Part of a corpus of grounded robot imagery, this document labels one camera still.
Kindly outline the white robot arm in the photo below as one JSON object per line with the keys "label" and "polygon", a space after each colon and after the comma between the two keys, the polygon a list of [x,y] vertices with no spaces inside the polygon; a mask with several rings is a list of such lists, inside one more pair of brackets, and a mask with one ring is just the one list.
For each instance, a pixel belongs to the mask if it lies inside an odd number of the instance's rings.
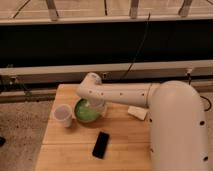
{"label": "white robot arm", "polygon": [[113,102],[149,110],[152,171],[211,171],[204,104],[191,85],[182,81],[104,84],[91,72],[76,93],[93,109]]}

